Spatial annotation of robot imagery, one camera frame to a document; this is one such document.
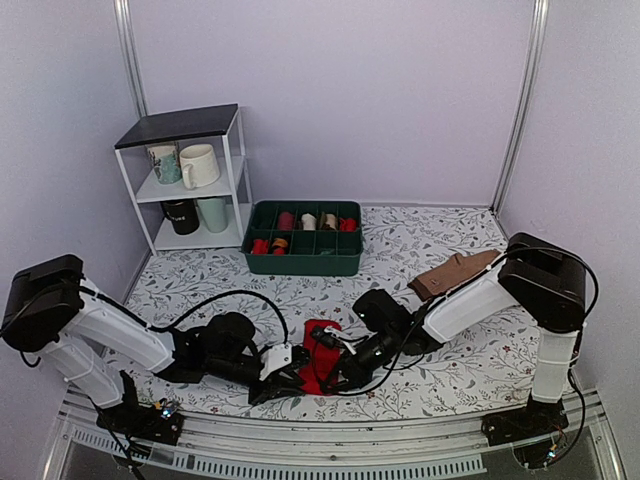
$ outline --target black shelf top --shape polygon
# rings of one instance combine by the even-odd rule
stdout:
[[[142,117],[114,148],[138,147],[187,138],[226,135],[238,104],[193,108]]]

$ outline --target black mug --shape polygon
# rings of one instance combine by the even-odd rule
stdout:
[[[189,235],[200,226],[196,204],[193,200],[169,200],[162,202],[164,216],[171,221],[178,235]]]

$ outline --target mug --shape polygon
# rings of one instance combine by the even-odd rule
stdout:
[[[220,178],[220,168],[213,146],[191,145],[180,152],[182,180],[189,190],[210,185]]]
[[[197,200],[200,215],[211,233],[220,233],[227,229],[227,202],[222,197],[199,198]]]
[[[189,235],[200,226],[196,204],[193,200],[168,200],[160,204],[164,216],[171,221],[173,231],[178,235]]]
[[[182,178],[176,142],[151,145],[147,147],[147,154],[158,182],[169,185]]]

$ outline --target ventilation grille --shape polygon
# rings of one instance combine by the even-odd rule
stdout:
[[[118,445],[107,433],[75,427],[73,440],[105,453],[122,456]],[[166,457],[167,463],[146,460],[135,454],[133,457],[151,465],[225,480],[435,480],[460,478],[487,471],[480,455],[397,466],[331,468],[245,464],[182,452],[166,453],[163,457]]]

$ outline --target green organizer tray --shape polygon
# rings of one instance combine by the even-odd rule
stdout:
[[[310,213],[318,220],[322,212],[333,213],[337,218],[354,218],[358,224],[355,232],[327,230],[278,230],[278,216],[289,212],[300,218]],[[358,273],[362,254],[362,217],[356,202],[259,202],[253,209],[249,228],[242,242],[249,270],[252,273],[272,275],[351,276]],[[255,239],[284,238],[289,242],[286,255],[253,255]]]

